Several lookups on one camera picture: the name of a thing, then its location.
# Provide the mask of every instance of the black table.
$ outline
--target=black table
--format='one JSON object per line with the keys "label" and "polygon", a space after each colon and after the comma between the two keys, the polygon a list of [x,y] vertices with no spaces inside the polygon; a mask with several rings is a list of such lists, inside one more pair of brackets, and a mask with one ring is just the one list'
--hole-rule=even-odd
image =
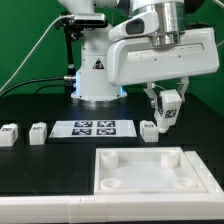
{"label": "black table", "polygon": [[[3,98],[0,126],[18,124],[19,138],[13,147],[0,148],[0,196],[92,195],[95,151],[100,147],[180,146],[184,151],[196,151],[224,189],[224,120],[189,94],[176,125],[160,134],[158,143],[145,143],[139,123],[154,120],[153,114],[145,94],[130,94],[127,103],[100,109],[72,104],[64,95]],[[46,122],[49,135],[58,120],[121,119],[134,121],[136,138],[47,139],[44,146],[29,145],[33,123]]]}

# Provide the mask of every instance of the small white block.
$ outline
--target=small white block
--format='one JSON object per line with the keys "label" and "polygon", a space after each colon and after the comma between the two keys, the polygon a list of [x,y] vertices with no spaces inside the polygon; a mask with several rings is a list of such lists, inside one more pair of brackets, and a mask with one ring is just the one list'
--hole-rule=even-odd
{"label": "small white block", "polygon": [[47,137],[47,124],[33,124],[29,132],[29,137],[30,145],[44,145]]}
{"label": "small white block", "polygon": [[140,133],[145,142],[158,142],[158,128],[152,121],[140,122]]}
{"label": "small white block", "polygon": [[13,146],[18,138],[18,126],[16,124],[3,125],[0,130],[0,147]]}

